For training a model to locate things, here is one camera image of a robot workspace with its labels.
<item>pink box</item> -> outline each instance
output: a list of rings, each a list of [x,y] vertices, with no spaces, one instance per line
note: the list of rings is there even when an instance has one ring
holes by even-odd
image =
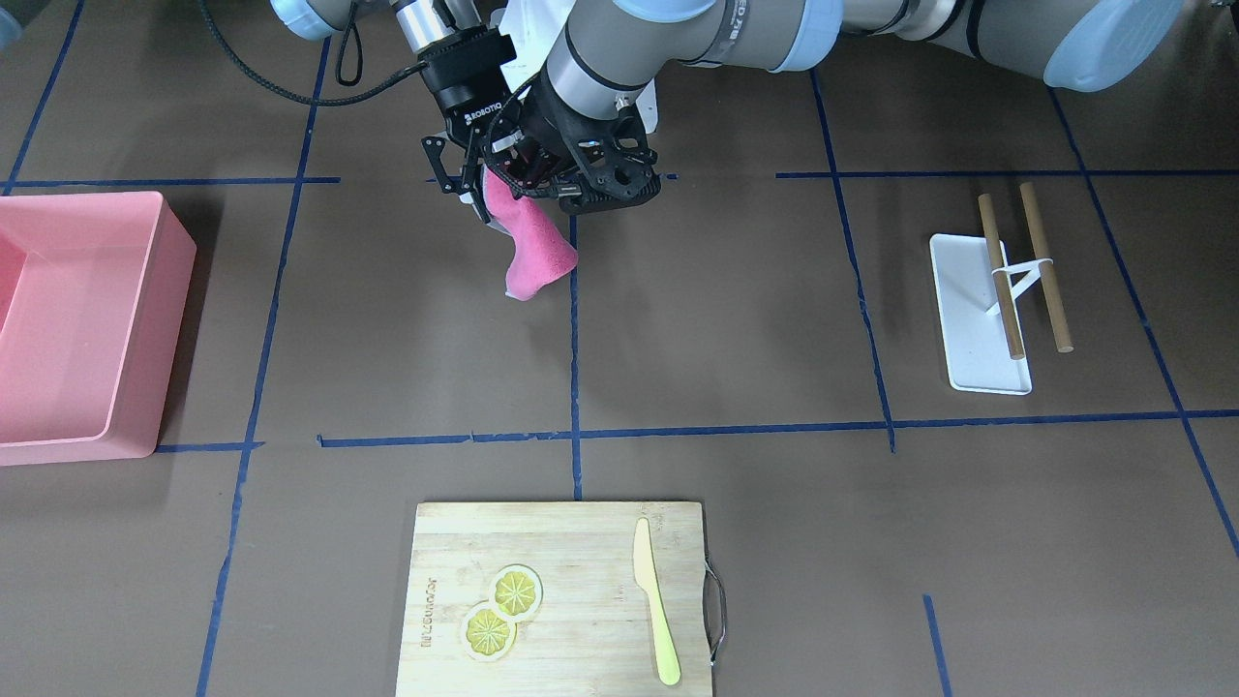
[[[0,197],[0,465],[155,451],[195,251],[155,191]]]

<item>cutting board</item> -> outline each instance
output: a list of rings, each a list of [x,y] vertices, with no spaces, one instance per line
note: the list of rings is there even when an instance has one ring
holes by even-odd
[[[649,605],[633,577],[642,516],[683,673],[672,687],[658,680]],[[507,655],[476,661],[461,621],[508,565],[538,572],[543,602]],[[422,504],[396,697],[710,697],[704,578],[700,504]]]

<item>pink cloth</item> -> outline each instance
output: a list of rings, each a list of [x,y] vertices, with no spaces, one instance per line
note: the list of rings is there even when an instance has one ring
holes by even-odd
[[[544,285],[576,267],[576,249],[533,199],[514,199],[508,184],[491,170],[486,170],[482,194],[491,217],[503,225],[517,246],[508,266],[509,296],[529,300]]]

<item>citrus slice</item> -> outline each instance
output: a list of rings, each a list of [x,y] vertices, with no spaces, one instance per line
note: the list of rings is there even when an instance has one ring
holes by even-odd
[[[523,565],[503,567],[491,584],[491,607],[501,618],[525,621],[541,605],[541,579]]]
[[[494,614],[489,603],[475,605],[461,623],[461,641],[477,661],[498,661],[515,640],[517,625]]]

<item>wooden stick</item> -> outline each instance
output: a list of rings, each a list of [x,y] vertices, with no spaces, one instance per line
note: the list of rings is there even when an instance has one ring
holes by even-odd
[[[981,193],[976,199],[981,207],[981,227],[985,229],[985,246],[990,251],[990,266],[1001,269],[1002,248],[999,245],[999,223],[994,217],[994,199],[989,193]],[[1011,297],[1011,274],[997,271],[994,274],[994,290],[999,296],[999,310],[1002,313],[1002,329],[1007,337],[1007,353],[1012,361],[1025,358],[1023,337],[1020,336],[1020,322],[1015,316],[1015,298]]]
[[[1041,208],[1037,206],[1037,192],[1032,182],[1020,184],[1020,197],[1023,198],[1023,213],[1028,218],[1028,234],[1032,236],[1032,253],[1038,259],[1049,259],[1049,244],[1046,241],[1046,228],[1041,220]],[[1041,288],[1046,293],[1046,307],[1049,310],[1049,326],[1054,329],[1054,343],[1059,354],[1070,354],[1075,344],[1072,342],[1072,329],[1067,326],[1067,312],[1063,310],[1063,295],[1058,290],[1058,274],[1054,264],[1041,262]]]

